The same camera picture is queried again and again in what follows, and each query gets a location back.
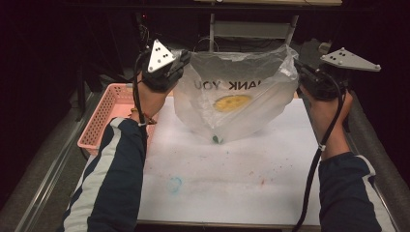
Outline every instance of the plastic basket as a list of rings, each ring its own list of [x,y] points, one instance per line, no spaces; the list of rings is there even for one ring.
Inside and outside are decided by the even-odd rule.
[[[131,114],[131,108],[134,108],[132,84],[108,85],[84,132],[78,139],[78,147],[84,148],[90,155],[96,156],[100,148],[105,126],[112,118],[128,118]],[[154,125],[147,127],[149,135],[148,144],[150,144],[154,127]]]

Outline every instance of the striped sleeve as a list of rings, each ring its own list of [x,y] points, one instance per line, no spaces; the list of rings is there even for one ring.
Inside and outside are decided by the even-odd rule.
[[[320,163],[322,231],[395,231],[373,188],[375,175],[368,160],[353,153]]]
[[[87,166],[58,231],[133,231],[145,161],[140,128],[115,118],[105,128],[99,154]]]

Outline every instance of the white plastic bag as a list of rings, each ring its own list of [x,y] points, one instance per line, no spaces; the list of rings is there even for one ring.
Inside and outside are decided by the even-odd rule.
[[[275,119],[298,87],[297,52],[192,53],[174,89],[175,113],[217,143],[248,136]]]

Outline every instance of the blue stain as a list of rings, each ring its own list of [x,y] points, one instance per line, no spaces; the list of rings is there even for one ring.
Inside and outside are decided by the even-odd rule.
[[[179,177],[172,177],[169,179],[167,188],[172,193],[177,193],[182,185],[182,180]]]

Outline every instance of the table surface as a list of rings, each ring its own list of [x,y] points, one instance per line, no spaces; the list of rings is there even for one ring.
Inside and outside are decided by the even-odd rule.
[[[197,2],[216,2],[216,0],[194,0]],[[250,3],[298,6],[340,6],[341,0],[223,0],[223,3]]]
[[[192,134],[168,97],[152,136],[140,222],[289,228],[299,219],[317,149],[302,100],[252,136],[215,144]],[[305,225],[319,225],[318,194],[316,176]]]

